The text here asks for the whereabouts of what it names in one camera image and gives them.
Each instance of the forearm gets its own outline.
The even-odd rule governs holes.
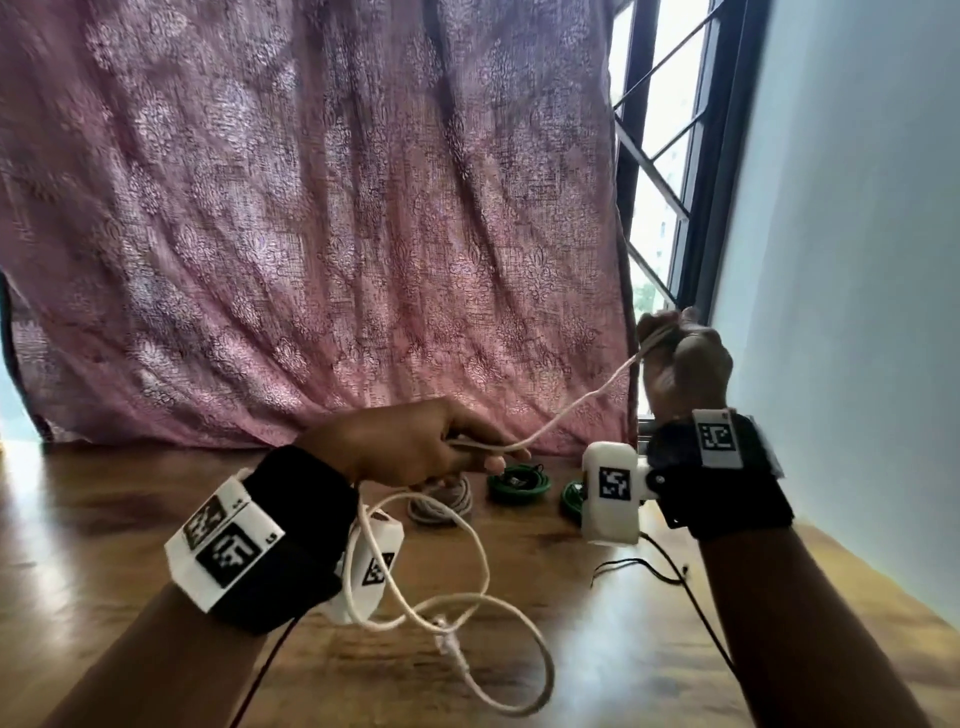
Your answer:
[[[227,723],[265,638],[165,587],[43,728],[216,728]]]
[[[910,690],[791,528],[701,546],[747,700],[778,726],[926,726]]]

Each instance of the pink curtain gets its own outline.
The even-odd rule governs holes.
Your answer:
[[[288,442],[628,355],[602,0],[6,0],[0,268],[59,438]],[[544,437],[628,433],[627,379]]]

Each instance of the table surface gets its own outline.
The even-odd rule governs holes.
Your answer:
[[[0,725],[36,725],[165,583],[164,540],[228,474],[259,457],[4,445]],[[490,557],[490,593],[540,626],[556,660],[553,699],[526,724],[751,725],[736,682],[683,590],[643,568],[619,570],[590,587],[592,570],[606,559],[639,554],[666,565],[649,545],[586,544],[558,512],[560,488],[576,473],[557,463],[547,463],[547,471],[553,488],[523,507],[489,503],[482,478],[473,480],[472,522]],[[362,493],[371,502],[386,489],[368,484]],[[474,591],[479,567],[469,537],[412,524],[403,504],[396,505],[407,532],[394,574],[408,600]],[[716,623],[689,536],[666,528],[655,507],[642,514],[644,528],[678,563],[690,565],[691,586]],[[960,634],[816,528],[800,530],[934,722],[960,725]],[[397,613],[386,598],[378,614]],[[460,640],[474,677],[495,697],[516,702],[536,693],[540,656],[515,619],[481,609]],[[419,629],[374,634],[334,627],[319,615],[308,615],[291,634],[243,723],[506,724],[514,723],[477,701]]]

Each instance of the white wall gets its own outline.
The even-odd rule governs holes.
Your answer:
[[[776,0],[713,323],[796,510],[960,626],[960,0]]]

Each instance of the black wire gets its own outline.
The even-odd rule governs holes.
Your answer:
[[[276,654],[280,651],[283,643],[286,642],[287,638],[290,636],[290,633],[294,631],[294,627],[297,626],[297,622],[299,622],[301,619],[303,619],[303,615],[291,620],[291,622],[287,625],[287,628],[283,630],[283,634],[280,635],[280,639],[276,641],[274,648],[270,650],[270,654],[267,655],[267,662],[263,664],[263,667],[260,668],[260,671],[256,673],[256,677],[253,678],[253,683],[250,685],[250,689],[247,691],[246,696],[244,696],[243,702],[240,703],[240,707],[237,709],[236,715],[230,722],[229,728],[237,728],[237,726],[240,725],[240,721],[243,720],[244,713],[250,707],[253,696],[256,694],[256,689],[259,688],[260,683],[263,682],[263,678],[267,674],[267,670],[270,669],[270,665],[274,661],[274,657],[276,657]]]
[[[614,561],[605,561],[603,564],[598,566],[596,569],[593,570],[593,578],[590,579],[590,588],[591,589],[593,588],[593,582],[596,581],[597,576],[602,576],[603,574],[610,573],[611,571],[619,571],[621,569],[625,569],[627,567],[631,567],[636,564],[640,564],[641,566],[646,567],[650,571],[650,573],[656,576],[657,579],[662,581],[664,584],[669,584],[670,586],[679,587],[684,583],[684,580],[682,578],[674,579],[670,576],[667,576],[665,573],[660,573],[654,568],[654,565],[651,564],[646,559],[631,558],[631,559],[615,559]],[[686,578],[686,573],[688,571],[689,571],[689,566],[684,564],[684,569],[683,569],[684,578]]]
[[[690,587],[686,583],[686,579],[684,579],[684,575],[681,574],[679,569],[677,569],[677,565],[674,563],[673,559],[670,558],[670,554],[668,554],[665,550],[663,550],[663,546],[658,544],[656,541],[654,541],[649,535],[647,535],[643,531],[640,531],[640,538],[643,539],[644,541],[649,541],[651,544],[653,544],[654,548],[663,555],[663,558],[666,559],[666,563],[669,564],[671,569],[673,569],[673,571],[677,574],[677,578],[680,579],[680,583],[684,587],[684,590],[686,591],[686,595],[690,597],[690,603],[693,604],[693,608],[697,610],[697,617],[700,618],[700,621],[707,628],[707,632],[709,633],[710,638],[713,640],[713,643],[716,645],[716,648],[720,652],[721,656],[723,657],[724,662],[727,663],[727,667],[730,668],[730,672],[733,673],[733,677],[736,678],[737,682],[740,682],[740,676],[736,673],[736,667],[733,666],[733,660],[731,659],[730,655],[727,654],[727,650],[724,648],[723,644],[720,642],[720,638],[717,637],[717,633],[713,631],[713,627],[710,626],[710,622],[709,622],[709,619],[707,619],[707,615],[705,615],[704,610],[700,608],[700,602],[697,601],[697,597],[693,595],[692,591],[690,591]]]

